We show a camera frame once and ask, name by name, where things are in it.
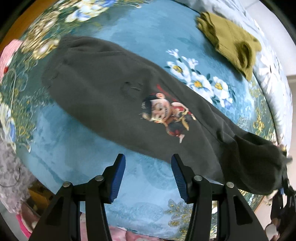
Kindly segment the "dark grey pants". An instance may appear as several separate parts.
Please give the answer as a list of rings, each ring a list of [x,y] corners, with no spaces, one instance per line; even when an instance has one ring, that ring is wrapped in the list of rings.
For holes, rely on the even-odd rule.
[[[286,154],[246,132],[158,65],[121,46],[66,35],[42,75],[52,99],[99,136],[198,175],[268,195],[284,186]]]

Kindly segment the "grey fluffy fabric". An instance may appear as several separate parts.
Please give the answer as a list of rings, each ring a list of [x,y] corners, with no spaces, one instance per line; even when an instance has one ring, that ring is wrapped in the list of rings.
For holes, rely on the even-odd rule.
[[[22,204],[29,199],[29,188],[36,181],[15,151],[3,139],[1,131],[1,202],[10,213],[19,213]]]

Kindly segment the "olive green knit sweater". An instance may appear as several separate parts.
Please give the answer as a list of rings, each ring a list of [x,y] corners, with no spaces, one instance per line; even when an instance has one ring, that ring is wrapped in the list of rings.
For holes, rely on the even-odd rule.
[[[240,26],[214,13],[202,12],[196,23],[215,50],[250,81],[256,54],[262,49],[260,42]]]

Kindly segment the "pink garment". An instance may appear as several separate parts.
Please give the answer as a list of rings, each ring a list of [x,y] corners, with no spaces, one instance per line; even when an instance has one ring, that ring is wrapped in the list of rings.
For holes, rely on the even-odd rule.
[[[21,40],[13,39],[7,46],[5,46],[1,54],[1,81],[4,75],[7,73],[10,63],[12,61],[13,55],[19,49],[23,42]]]

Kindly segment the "light blue floral quilt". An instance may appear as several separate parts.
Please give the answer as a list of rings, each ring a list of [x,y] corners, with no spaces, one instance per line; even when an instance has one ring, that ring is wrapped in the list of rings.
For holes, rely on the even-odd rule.
[[[209,11],[232,21],[254,36],[262,50],[256,54],[253,73],[269,105],[277,142],[290,149],[292,141],[293,103],[283,67],[258,23],[249,15],[240,1],[178,1],[201,13]]]

